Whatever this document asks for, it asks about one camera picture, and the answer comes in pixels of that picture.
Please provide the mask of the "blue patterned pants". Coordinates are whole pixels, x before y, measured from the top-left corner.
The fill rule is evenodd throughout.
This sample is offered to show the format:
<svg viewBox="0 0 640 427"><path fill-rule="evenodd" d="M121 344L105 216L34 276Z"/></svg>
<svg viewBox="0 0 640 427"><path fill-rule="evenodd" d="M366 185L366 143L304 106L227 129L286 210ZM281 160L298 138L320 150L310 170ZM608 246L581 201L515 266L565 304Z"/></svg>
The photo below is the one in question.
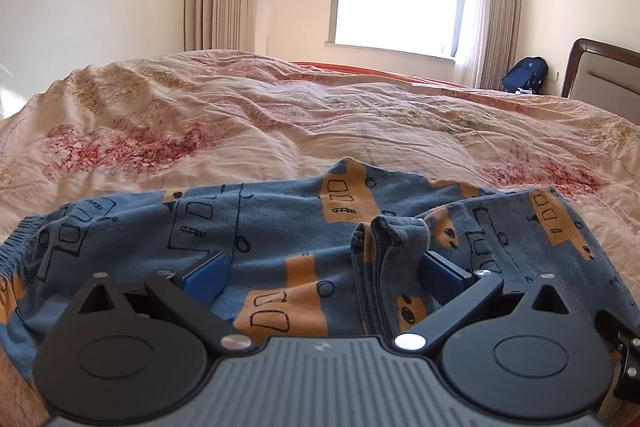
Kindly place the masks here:
<svg viewBox="0 0 640 427"><path fill-rule="evenodd" d="M639 310L578 212L553 186L500 191L346 158L305 180L116 193L23 219L1 247L1 343L24 377L92 274L180 272L216 253L229 280L209 310L256 341L396 335L434 312L418 264L434 251L521 291L559 277L588 317Z"/></svg>

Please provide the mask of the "pink floral duvet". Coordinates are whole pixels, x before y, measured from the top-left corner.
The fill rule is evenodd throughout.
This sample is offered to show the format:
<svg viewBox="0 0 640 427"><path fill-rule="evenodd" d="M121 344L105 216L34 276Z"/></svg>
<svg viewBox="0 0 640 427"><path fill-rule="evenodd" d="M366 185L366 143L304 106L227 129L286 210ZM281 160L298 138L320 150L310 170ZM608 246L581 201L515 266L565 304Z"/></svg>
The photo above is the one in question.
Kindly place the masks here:
<svg viewBox="0 0 640 427"><path fill-rule="evenodd" d="M25 218L116 193L305 180L350 158L500 191L553 186L639 310L639 128L549 95L440 94L246 52L89 66L1 123L1 247ZM1 421L48 418L1 343Z"/></svg>

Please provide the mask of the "wooden nightstand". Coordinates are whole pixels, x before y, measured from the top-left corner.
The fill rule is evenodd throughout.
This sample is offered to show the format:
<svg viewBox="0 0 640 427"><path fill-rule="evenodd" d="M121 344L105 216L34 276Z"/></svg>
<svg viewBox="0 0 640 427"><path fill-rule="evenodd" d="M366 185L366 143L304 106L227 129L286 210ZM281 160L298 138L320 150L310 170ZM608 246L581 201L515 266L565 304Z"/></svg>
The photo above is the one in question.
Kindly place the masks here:
<svg viewBox="0 0 640 427"><path fill-rule="evenodd" d="M515 95L540 95L540 96L554 95L554 93L547 92L544 90L535 91L532 89L523 89L523 88L516 88L514 90L511 90L511 89L502 87L502 91L509 94L515 94Z"/></svg>

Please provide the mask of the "blue backpack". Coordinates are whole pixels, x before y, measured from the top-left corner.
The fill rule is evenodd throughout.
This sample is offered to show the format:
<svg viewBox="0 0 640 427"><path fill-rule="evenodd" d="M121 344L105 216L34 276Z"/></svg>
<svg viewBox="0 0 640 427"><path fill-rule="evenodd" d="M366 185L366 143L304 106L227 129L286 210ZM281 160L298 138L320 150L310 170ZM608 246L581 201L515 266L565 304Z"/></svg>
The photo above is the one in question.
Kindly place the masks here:
<svg viewBox="0 0 640 427"><path fill-rule="evenodd" d="M506 73L502 87L506 92L529 90L537 94L548 75L548 64L540 56L525 57Z"/></svg>

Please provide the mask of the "orange bed sheet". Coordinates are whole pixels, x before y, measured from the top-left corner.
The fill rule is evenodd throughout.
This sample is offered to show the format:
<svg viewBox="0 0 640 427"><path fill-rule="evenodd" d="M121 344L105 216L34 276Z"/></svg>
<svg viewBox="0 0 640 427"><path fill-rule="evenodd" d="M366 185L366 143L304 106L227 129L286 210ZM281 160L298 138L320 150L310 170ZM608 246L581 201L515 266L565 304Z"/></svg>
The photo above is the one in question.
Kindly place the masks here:
<svg viewBox="0 0 640 427"><path fill-rule="evenodd" d="M433 91L434 93L440 94L474 94L490 96L491 98L493 98L494 96L498 96L498 98L511 96L511 93L504 91L475 89L451 81L398 74L398 72L385 72L385 70L361 66L304 61L295 61L294 65L299 66L305 72L311 72L311 74L314 75L323 75L324 77L331 76L335 78L347 79L350 81L362 80L370 82L393 83L398 87L407 89L411 88L413 90Z"/></svg>

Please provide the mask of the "brown padded headboard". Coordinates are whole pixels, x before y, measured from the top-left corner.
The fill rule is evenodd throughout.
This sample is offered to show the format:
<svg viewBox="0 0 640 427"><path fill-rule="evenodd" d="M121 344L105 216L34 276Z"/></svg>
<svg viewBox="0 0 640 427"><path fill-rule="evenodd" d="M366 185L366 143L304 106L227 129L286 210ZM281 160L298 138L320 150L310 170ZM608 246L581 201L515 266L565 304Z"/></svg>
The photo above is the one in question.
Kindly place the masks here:
<svg viewBox="0 0 640 427"><path fill-rule="evenodd" d="M640 54L580 38L570 50L562 97L607 110L639 124Z"/></svg>

